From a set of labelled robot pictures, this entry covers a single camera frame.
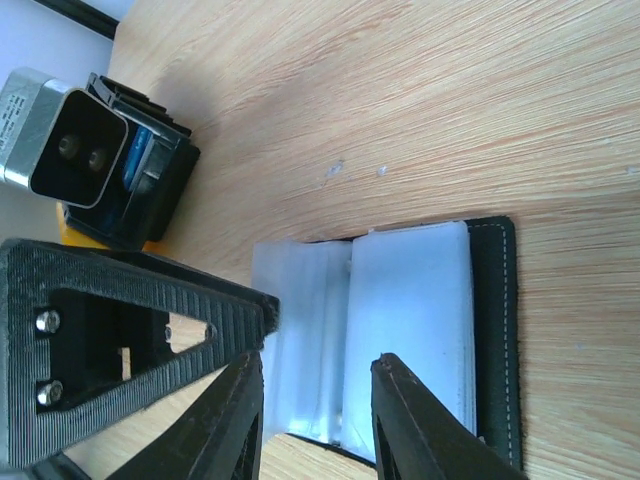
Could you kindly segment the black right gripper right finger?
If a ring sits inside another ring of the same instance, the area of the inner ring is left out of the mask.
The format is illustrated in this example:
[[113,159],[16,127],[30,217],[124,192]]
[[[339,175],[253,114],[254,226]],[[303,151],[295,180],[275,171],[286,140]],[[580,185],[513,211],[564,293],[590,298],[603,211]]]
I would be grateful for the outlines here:
[[471,434],[395,354],[371,364],[380,479],[524,479]]

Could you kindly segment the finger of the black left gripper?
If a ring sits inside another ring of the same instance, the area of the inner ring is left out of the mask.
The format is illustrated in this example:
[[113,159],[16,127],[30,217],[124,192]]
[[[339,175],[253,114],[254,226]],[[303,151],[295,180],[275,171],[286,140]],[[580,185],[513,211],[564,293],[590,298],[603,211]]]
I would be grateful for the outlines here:
[[81,479],[66,450],[259,354],[269,294],[143,252],[1,247],[1,470]]

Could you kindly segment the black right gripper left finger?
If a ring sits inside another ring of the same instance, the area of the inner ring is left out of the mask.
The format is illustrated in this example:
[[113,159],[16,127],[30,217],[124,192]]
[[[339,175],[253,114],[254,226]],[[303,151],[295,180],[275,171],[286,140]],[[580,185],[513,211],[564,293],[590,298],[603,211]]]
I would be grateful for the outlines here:
[[233,360],[157,439],[112,479],[257,479],[264,411],[257,351]]

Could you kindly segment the black leather card holder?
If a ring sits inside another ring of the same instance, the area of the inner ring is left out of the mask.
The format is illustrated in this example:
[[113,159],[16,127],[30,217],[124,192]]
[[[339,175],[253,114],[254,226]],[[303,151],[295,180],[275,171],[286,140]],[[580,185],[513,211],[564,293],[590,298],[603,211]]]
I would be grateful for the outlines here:
[[512,220],[320,243],[259,243],[252,286],[280,302],[262,353],[264,437],[372,462],[372,363],[397,355],[469,432],[523,465]]

